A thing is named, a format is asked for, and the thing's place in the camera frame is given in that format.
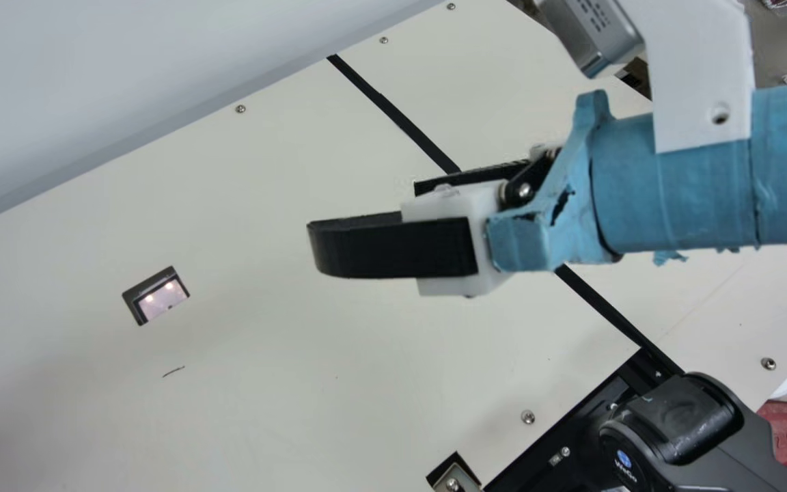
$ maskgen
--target white plastic bracket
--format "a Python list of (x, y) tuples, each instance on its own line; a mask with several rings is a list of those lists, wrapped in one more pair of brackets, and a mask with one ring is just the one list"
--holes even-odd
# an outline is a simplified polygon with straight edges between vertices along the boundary
[(655, 150), (752, 134), (755, 66), (749, 19), (736, 0), (618, 0), (649, 57)]
[(440, 184), (434, 191), (400, 205), (403, 222), (434, 221), (452, 217), (466, 217), (469, 220), (478, 273), (468, 277), (419, 278), (418, 293), (422, 296), (481, 296), (490, 293), (512, 277), (511, 273), (503, 273), (494, 268), (491, 251), (484, 237), (484, 226), (488, 217), (500, 210), (497, 196), (503, 183), (506, 181), (464, 184), (461, 187)]

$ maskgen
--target black line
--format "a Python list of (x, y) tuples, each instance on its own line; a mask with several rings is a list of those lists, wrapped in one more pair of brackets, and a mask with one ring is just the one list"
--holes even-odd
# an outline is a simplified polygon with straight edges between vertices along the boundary
[(167, 373), (163, 374), (163, 377), (169, 376), (169, 374), (171, 374), (171, 373), (173, 373), (173, 372), (177, 372), (177, 371), (179, 371), (179, 370), (183, 370), (183, 368), (185, 368), (185, 367), (187, 367), (187, 366), (181, 366), (181, 367), (179, 367), (179, 368), (173, 368), (173, 370), (171, 370), (171, 371), (169, 371), (169, 372), (167, 372)]
[[(330, 63), (332, 63), (338, 71), (342, 73), (342, 75), (346, 76), (346, 78), (354, 84), (356, 88), (359, 88), (360, 92), (363, 93), (364, 96), (368, 97), (379, 109), (381, 109), (388, 118), (393, 120), (403, 131), (406, 132), (406, 135), (412, 139), (421, 150), (424, 150), (424, 153), (429, 156), (429, 158), (433, 159), (437, 165), (441, 168), (441, 170), (445, 171), (446, 174), (456, 174), (456, 172), (461, 172), (460, 168), (457, 167), (445, 152), (443, 152), (432, 140), (421, 131), (415, 124), (409, 120), (406, 115), (402, 114), (402, 111), (397, 109), (397, 106), (394, 106), (393, 103), (390, 102), (387, 98), (382, 96), (381, 93), (378, 93), (372, 86), (367, 82), (363, 77), (358, 74), (358, 72), (354, 71), (343, 59), (340, 58), (337, 54), (334, 54), (330, 57), (327, 57)], [(661, 349), (658, 348), (652, 340), (649, 340), (637, 327), (633, 326), (631, 321), (628, 321), (627, 318), (624, 317), (618, 309), (615, 309), (615, 306), (612, 306), (608, 300), (604, 299), (599, 292), (594, 290), (587, 282), (585, 282), (581, 277), (579, 277), (574, 271), (571, 270), (566, 265), (560, 266), (557, 270), (555, 270), (555, 274), (564, 281), (565, 284), (568, 284), (569, 288), (575, 291), (575, 293), (579, 294), (579, 297), (585, 300), (591, 308), (594, 308), (594, 311), (597, 311), (606, 321), (609, 321), (613, 327), (615, 327), (619, 332), (624, 334), (631, 342), (640, 346), (641, 349), (645, 349), (646, 352), (649, 353), (652, 358), (658, 362), (664, 368), (666, 372), (669, 374), (683, 374), (683, 370), (676, 364), (676, 362), (672, 361)]]
[(579, 294), (579, 297), (584, 299), (591, 308), (594, 308), (594, 311), (597, 311), (603, 318), (606, 318), (606, 321), (609, 321), (613, 327), (624, 334), (628, 339), (631, 339), (631, 342), (640, 346), (641, 349), (645, 349), (658, 364), (662, 365), (664, 370), (668, 371), (670, 374), (685, 373), (681, 367), (678, 367), (676, 362), (672, 361), (672, 359), (664, 353), (663, 350), (652, 343), (652, 340), (649, 340), (643, 332), (633, 326), (633, 323), (628, 321), (628, 318), (625, 318), (618, 309), (615, 309), (614, 305), (610, 304), (606, 298), (603, 298), (599, 292), (594, 290), (594, 287), (591, 287), (584, 279), (572, 271), (571, 268), (566, 265), (560, 265), (560, 267), (555, 270), (555, 274), (559, 279), (563, 280), (565, 284), (568, 284), (570, 289), (573, 289), (575, 293)]
[(451, 160), (451, 158), (445, 155), (442, 149), (437, 147), (432, 140), (430, 140), (427, 135), (418, 128), (412, 120), (410, 120), (406, 115), (402, 114), (397, 106), (394, 106), (387, 97), (382, 96), (380, 92), (375, 90), (369, 82), (367, 82), (363, 77), (358, 74), (358, 72), (354, 71), (353, 68), (350, 67), (343, 59), (340, 58), (339, 55), (334, 54), (332, 56), (327, 57), (328, 62), (330, 62), (335, 68), (338, 69), (342, 73), (342, 75), (346, 76), (346, 78), (350, 81), (350, 83), (354, 84), (354, 87), (358, 88), (360, 92), (363, 93), (364, 96), (368, 97), (378, 109), (387, 115), (391, 121), (395, 122), (397, 126), (400, 127), (400, 130), (406, 132), (406, 136), (411, 138), (415, 144), (421, 147), (421, 150), (424, 150), (424, 153), (427, 154), (428, 158), (433, 159), (433, 162), (437, 163), (437, 165), (446, 172), (446, 174), (455, 174), (455, 172), (460, 172), (460, 168)]

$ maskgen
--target hole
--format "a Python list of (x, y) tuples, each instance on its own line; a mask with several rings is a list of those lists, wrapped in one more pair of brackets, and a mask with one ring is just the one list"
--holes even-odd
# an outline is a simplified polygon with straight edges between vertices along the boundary
[(710, 119), (712, 120), (713, 124), (725, 124), (728, 122), (728, 120), (730, 120), (730, 108), (728, 108), (727, 104), (719, 104), (713, 109)]

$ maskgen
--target small window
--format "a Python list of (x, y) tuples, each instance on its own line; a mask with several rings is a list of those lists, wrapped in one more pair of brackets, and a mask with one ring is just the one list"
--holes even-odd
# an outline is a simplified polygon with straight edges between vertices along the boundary
[(169, 267), (123, 292), (123, 300), (141, 326), (190, 297), (175, 268)]

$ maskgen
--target logo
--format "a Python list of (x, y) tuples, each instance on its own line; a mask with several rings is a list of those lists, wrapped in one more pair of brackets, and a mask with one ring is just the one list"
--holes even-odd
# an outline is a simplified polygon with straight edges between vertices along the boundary
[(621, 472), (623, 476), (626, 476), (628, 479), (631, 479), (631, 482), (639, 483), (637, 477), (634, 476), (628, 468), (625, 468), (624, 465), (621, 464), (621, 461), (614, 460), (615, 466), (618, 468), (618, 471)]
[(624, 465), (625, 468), (631, 469), (633, 463), (631, 463), (631, 458), (624, 451), (618, 450), (618, 460), (621, 461), (621, 464)]

